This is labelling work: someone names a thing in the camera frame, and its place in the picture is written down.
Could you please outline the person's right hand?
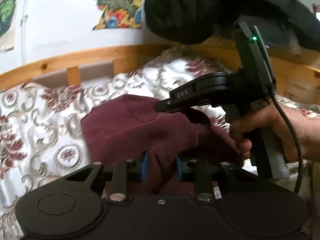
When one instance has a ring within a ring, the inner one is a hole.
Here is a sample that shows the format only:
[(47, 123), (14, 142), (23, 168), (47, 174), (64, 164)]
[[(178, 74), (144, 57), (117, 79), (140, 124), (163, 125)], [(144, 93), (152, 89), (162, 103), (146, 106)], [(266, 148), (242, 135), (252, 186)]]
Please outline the person's right hand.
[[(280, 107), (296, 131), (299, 144), (302, 148), (303, 158), (319, 162), (319, 118), (308, 119), (295, 109), (282, 104), (280, 104)], [(250, 158), (250, 150), (253, 146), (253, 142), (249, 140), (246, 134), (262, 127), (272, 128), (274, 133), (280, 138), (284, 156), (288, 162), (293, 163), (298, 160), (292, 135), (273, 103), (231, 122), (229, 135), (235, 140), (236, 149), (242, 159)]]

